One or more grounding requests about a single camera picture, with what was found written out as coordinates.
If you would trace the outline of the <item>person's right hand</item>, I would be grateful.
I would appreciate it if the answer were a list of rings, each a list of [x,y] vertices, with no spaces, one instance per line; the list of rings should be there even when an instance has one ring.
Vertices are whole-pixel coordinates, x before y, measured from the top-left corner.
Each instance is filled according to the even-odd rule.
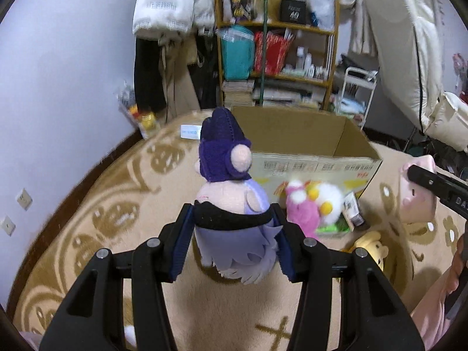
[[[448,279],[446,283],[447,295],[450,295],[458,288],[459,277],[466,266],[462,260],[462,252],[464,249],[464,236],[462,235],[457,241],[457,249],[452,259],[450,268],[448,269]]]

